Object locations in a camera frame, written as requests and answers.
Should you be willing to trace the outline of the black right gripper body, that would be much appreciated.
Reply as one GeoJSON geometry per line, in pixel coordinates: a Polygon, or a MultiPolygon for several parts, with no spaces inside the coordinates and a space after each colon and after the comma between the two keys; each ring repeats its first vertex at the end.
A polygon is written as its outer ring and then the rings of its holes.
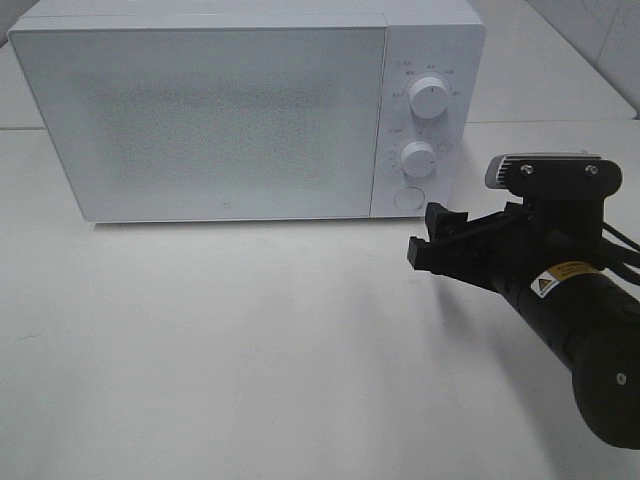
{"type": "Polygon", "coordinates": [[[601,271],[604,202],[509,202],[502,211],[464,220],[453,233],[487,229],[456,249],[450,277],[501,294],[514,284],[529,285],[547,268],[582,261],[601,271]]]}

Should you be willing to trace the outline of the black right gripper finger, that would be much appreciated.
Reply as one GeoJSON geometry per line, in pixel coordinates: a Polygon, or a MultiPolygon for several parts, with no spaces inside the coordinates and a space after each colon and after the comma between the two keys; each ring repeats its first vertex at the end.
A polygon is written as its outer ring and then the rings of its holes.
{"type": "Polygon", "coordinates": [[[428,243],[466,240],[470,237],[468,212],[457,212],[440,203],[429,202],[425,211],[428,243]]]}
{"type": "Polygon", "coordinates": [[[417,271],[426,271],[451,278],[472,276],[468,237],[461,234],[430,241],[411,236],[408,243],[407,260],[417,271]]]}

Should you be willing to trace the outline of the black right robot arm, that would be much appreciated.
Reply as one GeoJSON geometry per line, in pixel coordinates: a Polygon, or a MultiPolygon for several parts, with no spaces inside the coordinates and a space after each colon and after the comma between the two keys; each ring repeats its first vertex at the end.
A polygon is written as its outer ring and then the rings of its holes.
{"type": "Polygon", "coordinates": [[[606,260],[509,203],[471,220],[426,207],[428,239],[411,237],[418,271],[501,295],[569,370],[589,429],[619,448],[639,447],[639,302],[603,274],[606,260]]]}

